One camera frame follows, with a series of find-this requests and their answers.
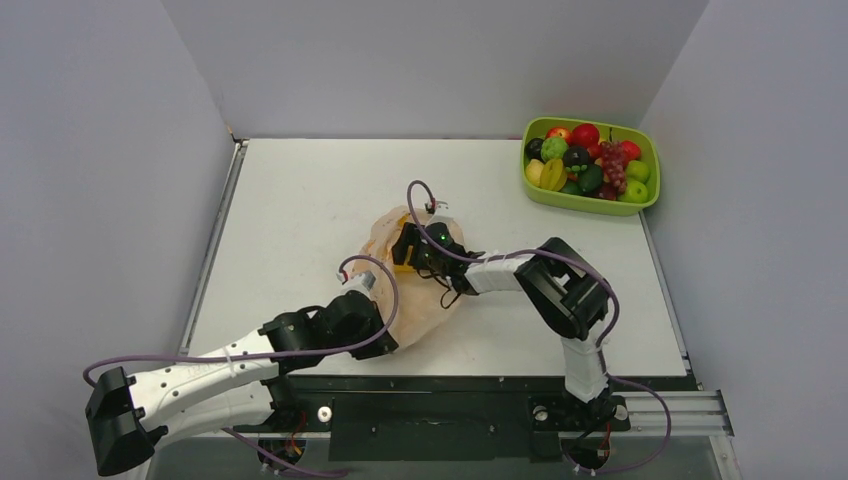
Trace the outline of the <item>purple grape bunch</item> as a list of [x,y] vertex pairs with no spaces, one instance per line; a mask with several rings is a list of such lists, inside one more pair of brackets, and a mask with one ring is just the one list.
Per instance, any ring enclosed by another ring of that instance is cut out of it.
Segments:
[[626,149],[620,142],[604,141],[599,144],[602,169],[608,182],[617,194],[624,194],[627,188],[626,166],[630,161]]

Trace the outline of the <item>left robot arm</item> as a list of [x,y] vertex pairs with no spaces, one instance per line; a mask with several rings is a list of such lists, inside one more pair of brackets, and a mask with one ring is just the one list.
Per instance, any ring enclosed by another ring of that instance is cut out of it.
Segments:
[[129,373],[130,355],[87,367],[92,392],[85,417],[96,470],[128,472],[157,447],[212,430],[267,423],[291,427],[298,402],[285,393],[289,373],[348,353],[356,360],[386,355],[398,344],[389,333],[399,310],[394,298],[382,314],[364,287],[347,289],[325,306],[284,312],[245,336],[201,356],[164,356],[164,367]]

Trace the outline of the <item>red pomegranate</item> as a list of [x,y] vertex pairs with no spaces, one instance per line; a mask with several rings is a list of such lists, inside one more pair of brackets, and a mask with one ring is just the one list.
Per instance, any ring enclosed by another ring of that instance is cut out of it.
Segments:
[[589,149],[600,142],[600,131],[595,124],[582,123],[572,129],[571,140],[572,145]]

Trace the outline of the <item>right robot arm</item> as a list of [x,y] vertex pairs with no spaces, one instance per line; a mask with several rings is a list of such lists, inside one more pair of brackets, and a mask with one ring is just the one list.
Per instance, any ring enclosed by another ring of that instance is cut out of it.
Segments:
[[599,345],[612,301],[608,286],[587,272],[564,240],[551,237],[537,249],[510,254],[472,252],[442,222],[424,229],[406,222],[390,252],[394,265],[434,278],[457,295],[525,294],[561,339],[565,422],[589,432],[628,425],[628,411],[612,393]]

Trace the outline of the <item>dark green avocado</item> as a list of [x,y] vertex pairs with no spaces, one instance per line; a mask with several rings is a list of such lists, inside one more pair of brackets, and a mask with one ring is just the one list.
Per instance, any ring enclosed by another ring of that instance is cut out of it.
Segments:
[[589,164],[586,165],[585,170],[579,173],[577,185],[583,194],[588,195],[602,186],[603,178],[604,172],[602,167],[597,164]]

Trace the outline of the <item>dark mangosteen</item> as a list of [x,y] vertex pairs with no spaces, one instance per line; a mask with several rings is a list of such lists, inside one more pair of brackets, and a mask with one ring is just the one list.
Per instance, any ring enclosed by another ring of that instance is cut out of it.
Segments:
[[592,163],[588,149],[579,145],[567,148],[562,160],[565,170],[574,174],[587,170]]

